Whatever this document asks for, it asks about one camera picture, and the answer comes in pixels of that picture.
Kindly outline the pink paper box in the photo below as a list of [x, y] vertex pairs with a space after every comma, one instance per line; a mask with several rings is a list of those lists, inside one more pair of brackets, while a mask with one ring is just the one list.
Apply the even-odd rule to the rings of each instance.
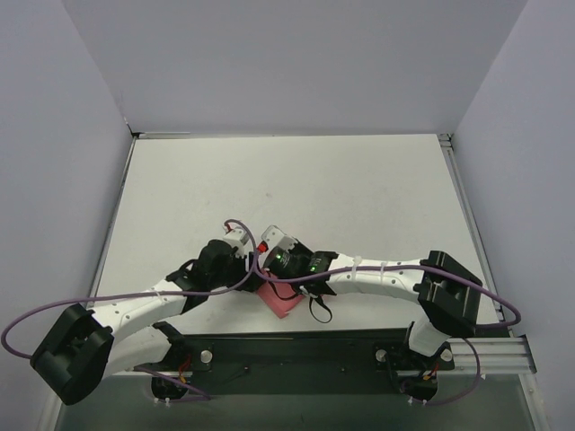
[[268, 308], [279, 319], [284, 319], [288, 314], [303, 300], [301, 295], [296, 295], [291, 285], [277, 283], [276, 277], [263, 270], [262, 273], [267, 277], [272, 277], [271, 282], [265, 282], [256, 291], [256, 295], [268, 306]]

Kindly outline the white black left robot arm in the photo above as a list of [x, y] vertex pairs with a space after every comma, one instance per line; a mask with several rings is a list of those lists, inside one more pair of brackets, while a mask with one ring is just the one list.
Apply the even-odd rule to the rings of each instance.
[[74, 405], [124, 369], [148, 363], [176, 368], [184, 347], [167, 319], [211, 296], [260, 287], [255, 270], [267, 249], [265, 242], [248, 252], [239, 240], [212, 240], [197, 259], [144, 292], [101, 296], [92, 308], [71, 303], [31, 355], [32, 369], [64, 404]]

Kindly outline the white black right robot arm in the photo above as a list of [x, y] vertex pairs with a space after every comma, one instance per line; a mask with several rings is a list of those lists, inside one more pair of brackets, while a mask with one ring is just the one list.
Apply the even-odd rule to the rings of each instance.
[[425, 259], [386, 262], [335, 251], [311, 251], [301, 244], [276, 246], [260, 258], [261, 268], [315, 301], [326, 295], [381, 295], [419, 305], [424, 315], [408, 329], [407, 346], [436, 355], [451, 338], [475, 335], [481, 280], [443, 251]]

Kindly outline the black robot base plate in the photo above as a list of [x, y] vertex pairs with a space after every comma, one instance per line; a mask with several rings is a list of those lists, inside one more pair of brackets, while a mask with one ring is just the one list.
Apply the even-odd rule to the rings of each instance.
[[397, 393], [401, 383], [435, 394], [452, 371], [444, 343], [431, 357], [411, 352], [405, 329], [333, 330], [170, 337], [167, 352], [143, 365], [218, 395]]

